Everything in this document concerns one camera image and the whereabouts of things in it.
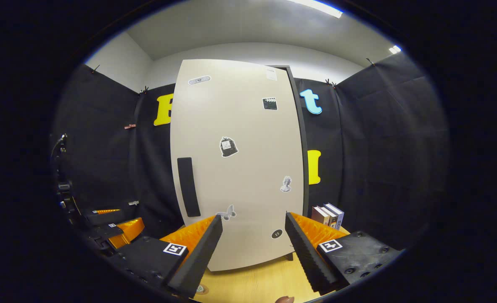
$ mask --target wooden floor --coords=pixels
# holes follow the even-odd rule
[[[304,274],[297,254],[293,261],[280,257],[265,263],[237,270],[210,272],[206,269],[200,284],[208,288],[204,295],[193,298],[202,303],[274,303],[285,295],[295,303],[319,298]]]

